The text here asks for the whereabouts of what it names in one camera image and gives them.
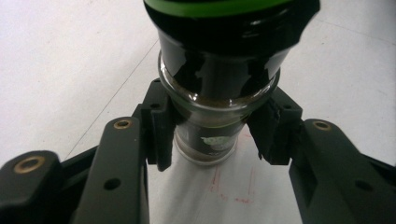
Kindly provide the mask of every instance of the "green lid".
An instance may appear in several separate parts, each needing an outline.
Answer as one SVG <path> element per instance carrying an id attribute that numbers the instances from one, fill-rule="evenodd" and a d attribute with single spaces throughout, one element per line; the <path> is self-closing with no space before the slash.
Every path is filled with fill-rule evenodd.
<path id="1" fill-rule="evenodd" d="M 153 9 L 177 17 L 210 18 L 233 16 L 275 7 L 291 0 L 218 0 L 211 2 L 173 2 L 145 0 Z"/>

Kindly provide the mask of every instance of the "white table surface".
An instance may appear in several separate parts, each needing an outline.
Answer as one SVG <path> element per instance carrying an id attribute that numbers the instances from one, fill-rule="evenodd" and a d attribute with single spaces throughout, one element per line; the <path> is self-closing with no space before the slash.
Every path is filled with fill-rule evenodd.
<path id="1" fill-rule="evenodd" d="M 337 124 L 396 163 L 396 2 L 326 0 L 282 65 L 304 119 Z M 130 116 L 158 76 L 157 31 L 140 0 L 0 2 L 0 165 L 37 149 L 64 161 Z M 226 162 L 176 150 L 149 172 L 151 223 L 301 223 L 288 174 L 257 157 L 248 128 Z"/>

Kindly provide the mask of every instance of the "clear glass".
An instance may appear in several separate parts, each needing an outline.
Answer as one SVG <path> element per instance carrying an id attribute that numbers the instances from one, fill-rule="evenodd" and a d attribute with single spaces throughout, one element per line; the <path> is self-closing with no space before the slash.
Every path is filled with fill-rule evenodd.
<path id="1" fill-rule="evenodd" d="M 207 99 L 181 87 L 159 58 L 160 79 L 178 112 L 175 142 L 180 153 L 200 165 L 226 160 L 234 151 L 248 115 L 269 98 L 276 76 L 256 93 L 228 100 Z"/>

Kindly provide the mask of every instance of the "screw hole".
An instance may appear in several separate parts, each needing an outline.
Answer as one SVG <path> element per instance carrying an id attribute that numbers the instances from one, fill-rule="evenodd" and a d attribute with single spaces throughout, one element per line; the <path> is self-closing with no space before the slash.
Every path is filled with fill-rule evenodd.
<path id="1" fill-rule="evenodd" d="M 14 172 L 17 174 L 30 173 L 33 170 L 44 164 L 46 159 L 42 156 L 32 156 L 18 162 L 14 167 Z"/>
<path id="2" fill-rule="evenodd" d="M 155 109 L 155 108 L 159 108 L 160 105 L 159 105 L 159 104 L 152 104 L 152 105 L 150 105 L 150 107 L 153 108 L 153 109 Z"/>
<path id="3" fill-rule="evenodd" d="M 132 125 L 132 122 L 131 122 L 130 120 L 128 120 L 128 119 L 122 119 L 122 120 L 117 121 L 117 122 L 114 124 L 114 128 L 116 128 L 116 129 L 127 129 L 127 128 L 129 128 L 131 125 Z"/>
<path id="4" fill-rule="evenodd" d="M 369 191 L 369 192 L 374 190 L 374 188 L 369 183 L 362 181 L 362 180 L 356 180 L 355 186 L 358 189 L 362 189 L 362 190 Z"/>
<path id="5" fill-rule="evenodd" d="M 332 126 L 330 126 L 330 124 L 328 124 L 324 121 L 319 121 L 319 120 L 314 121 L 314 125 L 317 129 L 320 129 L 322 131 L 329 131 L 332 128 Z"/>
<path id="6" fill-rule="evenodd" d="M 113 190 L 118 188 L 121 185 L 121 181 L 118 178 L 108 179 L 105 184 L 104 188 L 107 190 Z"/>

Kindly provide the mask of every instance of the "red marking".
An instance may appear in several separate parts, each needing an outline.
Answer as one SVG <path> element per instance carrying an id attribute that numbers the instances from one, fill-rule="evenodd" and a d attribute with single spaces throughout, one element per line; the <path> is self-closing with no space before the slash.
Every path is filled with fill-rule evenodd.
<path id="1" fill-rule="evenodd" d="M 240 198 L 235 198 L 234 199 L 238 203 L 253 203 L 250 199 L 240 199 Z"/>
<path id="2" fill-rule="evenodd" d="M 228 201 L 228 196 L 226 196 L 224 194 L 220 194 L 220 197 L 221 197 L 222 200 Z"/>
<path id="3" fill-rule="evenodd" d="M 250 170 L 250 179 L 248 181 L 248 191 L 247 194 L 254 194 L 254 186 L 256 182 L 256 171 L 253 169 L 253 167 Z"/>
<path id="4" fill-rule="evenodd" d="M 220 170 L 219 167 L 216 166 L 216 171 L 212 179 L 212 187 L 210 188 L 210 191 L 212 192 L 219 191 L 219 180 L 220 180 Z"/>
<path id="5" fill-rule="evenodd" d="M 216 183 L 216 176 L 218 175 L 218 169 L 219 169 L 219 167 L 216 166 L 216 171 L 215 171 L 215 175 L 213 176 L 212 184 Z"/>

